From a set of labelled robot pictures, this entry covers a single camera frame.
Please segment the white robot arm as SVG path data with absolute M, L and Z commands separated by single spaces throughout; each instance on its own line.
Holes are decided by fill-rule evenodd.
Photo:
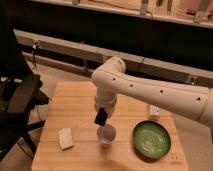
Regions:
M 111 57 L 91 75 L 95 108 L 106 117 L 112 116 L 117 95 L 123 94 L 213 128 L 213 88 L 139 78 L 125 71 L 125 62 Z

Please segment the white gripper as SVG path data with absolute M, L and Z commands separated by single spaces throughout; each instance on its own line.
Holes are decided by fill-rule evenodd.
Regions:
M 100 108 L 103 108 L 107 113 L 108 118 L 112 116 L 117 103 L 116 97 L 114 97 L 112 100 L 102 100 L 98 97 L 94 97 L 94 101 L 95 101 L 94 107 L 96 111 L 99 111 Z

